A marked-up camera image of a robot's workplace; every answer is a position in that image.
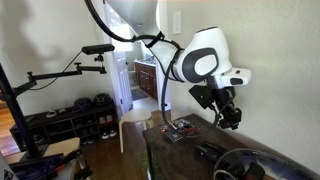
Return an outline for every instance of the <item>wooden floor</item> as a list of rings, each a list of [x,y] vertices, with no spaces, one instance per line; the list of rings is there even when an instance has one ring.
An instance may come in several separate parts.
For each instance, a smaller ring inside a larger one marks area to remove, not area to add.
[[[161,111],[152,112],[154,126],[163,123]],[[19,152],[9,129],[14,121],[8,109],[0,109],[0,150],[4,155]],[[99,140],[83,146],[82,150],[94,174],[92,180],[145,180],[147,172],[141,164],[141,154],[146,151],[142,135],[142,123],[123,125],[124,153],[120,153],[119,134],[115,137]]]
[[[9,131],[14,124],[9,109],[0,109],[0,151],[4,156],[20,152]]]

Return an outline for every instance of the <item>floor mat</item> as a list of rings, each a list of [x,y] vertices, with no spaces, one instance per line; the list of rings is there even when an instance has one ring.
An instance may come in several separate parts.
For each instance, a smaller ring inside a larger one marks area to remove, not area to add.
[[[141,89],[132,89],[131,94],[132,94],[132,101],[149,97]]]

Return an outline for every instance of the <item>light switch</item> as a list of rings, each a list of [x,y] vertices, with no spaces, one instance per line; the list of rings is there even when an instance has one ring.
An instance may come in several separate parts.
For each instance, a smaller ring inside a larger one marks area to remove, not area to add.
[[[173,13],[173,34],[181,33],[181,11]]]

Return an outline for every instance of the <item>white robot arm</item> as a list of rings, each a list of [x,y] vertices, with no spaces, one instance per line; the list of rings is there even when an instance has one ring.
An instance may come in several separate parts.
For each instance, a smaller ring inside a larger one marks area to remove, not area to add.
[[[212,27],[198,31],[189,46],[183,50],[177,43],[165,40],[157,27],[157,0],[106,1],[139,36],[123,39],[113,34],[95,12],[91,0],[85,0],[90,13],[104,32],[123,42],[142,40],[163,69],[170,70],[168,76],[171,79],[189,83],[206,80],[207,86],[194,86],[189,92],[203,108],[215,110],[212,103],[216,102],[223,115],[223,119],[219,121],[220,127],[238,127],[241,110],[235,108],[232,102],[235,96],[233,86],[247,84],[251,71],[232,67],[227,42],[221,29]]]

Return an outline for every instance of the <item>shoe rack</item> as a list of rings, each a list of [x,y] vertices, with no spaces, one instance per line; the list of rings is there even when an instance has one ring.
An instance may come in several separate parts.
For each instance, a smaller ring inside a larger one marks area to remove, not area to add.
[[[77,113],[69,107],[62,114],[51,118],[46,117],[46,113],[26,117],[33,117],[27,124],[37,145],[52,144],[73,137],[79,137],[81,145],[88,145],[101,139],[102,135],[106,137],[106,134],[112,132],[114,135],[118,131],[114,104]],[[14,125],[10,132],[20,151],[25,151],[26,146],[17,126]]]

